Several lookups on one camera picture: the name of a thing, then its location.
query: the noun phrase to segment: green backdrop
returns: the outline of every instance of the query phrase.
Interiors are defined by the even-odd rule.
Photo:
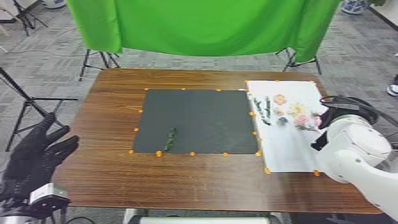
[[[292,47],[313,59],[340,0],[68,0],[86,47],[191,56]]]

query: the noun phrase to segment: light stand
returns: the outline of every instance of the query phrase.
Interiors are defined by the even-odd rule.
[[[20,116],[18,116],[18,120],[16,120],[16,125],[15,125],[15,129],[13,129],[13,134],[11,134],[11,138],[9,138],[9,143],[8,143],[8,147],[6,147],[6,152],[9,152],[16,135],[24,131],[27,131],[29,129],[32,129],[36,127],[36,124],[34,124],[29,127],[25,127],[25,128],[20,129],[27,108],[32,107],[36,109],[36,111],[40,112],[40,114],[41,114],[43,117],[48,115],[48,112],[47,112],[45,108],[40,106],[40,104],[36,103],[36,101],[38,100],[41,100],[41,101],[59,101],[57,106],[55,106],[55,109],[54,109],[54,112],[57,112],[63,102],[64,101],[77,101],[79,99],[71,99],[71,98],[48,98],[48,97],[31,97],[29,94],[27,94],[27,92],[24,91],[20,85],[16,84],[15,79],[11,78],[8,72],[4,71],[2,68],[0,68],[0,75],[4,77],[4,79],[2,79],[2,77],[0,77],[0,79],[4,80],[4,82],[9,85],[11,89],[16,91],[16,93],[20,94],[20,96],[25,98],[22,112],[20,112]],[[55,124],[61,127],[64,126],[64,124],[59,122],[59,120],[55,120]]]
[[[24,24],[24,30],[29,36],[29,29],[36,29],[36,21],[43,24],[45,27],[48,27],[47,23],[40,20],[40,18],[34,16],[34,14],[27,11],[27,9],[22,7],[22,4],[18,0],[13,0],[16,10],[18,10],[18,17],[22,19],[22,24]]]
[[[119,58],[119,55],[118,54],[112,54],[112,53],[105,53],[105,52],[98,52],[98,53],[102,55],[105,69],[111,68],[111,63],[116,64],[116,68],[121,68],[121,66],[118,64],[118,61],[114,59],[114,56],[112,56],[112,55],[116,55],[116,57]],[[82,66],[82,71],[80,71],[80,76],[79,76],[79,81],[82,81],[82,79],[84,79],[86,68],[96,68],[100,70],[105,70],[103,68],[100,68],[100,67],[96,67],[96,66],[93,66],[93,65],[87,64],[91,55],[93,55],[91,54],[91,49],[87,49],[87,51],[86,51],[86,57],[84,57],[84,66]]]
[[[317,64],[317,69],[318,69],[318,74],[322,75],[322,68],[320,68],[320,61],[318,61],[318,57],[315,56],[315,59],[304,63],[295,63],[295,53],[294,55],[290,55],[290,50],[288,48],[285,48],[278,53],[276,55],[281,54],[281,52],[286,51],[286,54],[288,54],[288,58],[290,58],[290,61],[288,61],[288,64],[285,66],[285,69],[283,69],[283,72],[286,72],[288,68],[295,68],[310,63],[315,63]]]

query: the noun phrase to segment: wooden table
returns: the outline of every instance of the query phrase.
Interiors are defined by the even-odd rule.
[[[311,80],[279,72],[111,69],[73,124],[80,148],[55,175],[75,206],[324,213],[381,213],[352,185],[322,174],[265,173],[254,155],[128,154],[144,88],[242,89],[246,80]]]

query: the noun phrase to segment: white paper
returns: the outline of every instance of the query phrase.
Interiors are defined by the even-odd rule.
[[[313,114],[322,114],[327,108],[320,104],[320,92],[315,82],[304,81],[249,81],[249,100],[253,112],[256,113],[256,131],[258,137],[263,139],[260,146],[263,149],[265,164],[270,172],[313,172],[320,169],[317,164],[317,150],[311,148],[311,143],[322,135],[318,130],[318,117]],[[283,95],[286,103],[276,103],[276,95]],[[254,98],[262,101],[262,108],[267,108],[267,96],[270,99],[270,126],[262,121],[260,111],[254,104]],[[313,130],[301,130],[297,125],[301,118],[306,121],[306,127]],[[279,118],[288,119],[285,126],[278,124]]]

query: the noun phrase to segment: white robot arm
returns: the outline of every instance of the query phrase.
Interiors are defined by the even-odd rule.
[[[390,141],[363,116],[338,116],[317,155],[322,172],[338,182],[354,184],[370,203],[398,220],[398,173],[375,168],[391,151]]]

